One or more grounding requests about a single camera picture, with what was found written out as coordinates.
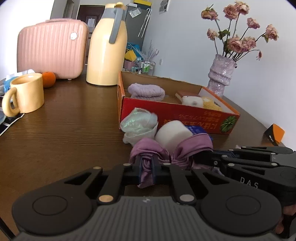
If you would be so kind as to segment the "person's right hand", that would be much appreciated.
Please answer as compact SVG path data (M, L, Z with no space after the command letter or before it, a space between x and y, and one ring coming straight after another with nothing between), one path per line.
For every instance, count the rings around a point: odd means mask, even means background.
M282 233L287 236L290 233L290 225L295 219L296 205L285 206L282 208L282 217L278 222L275 233L281 235Z

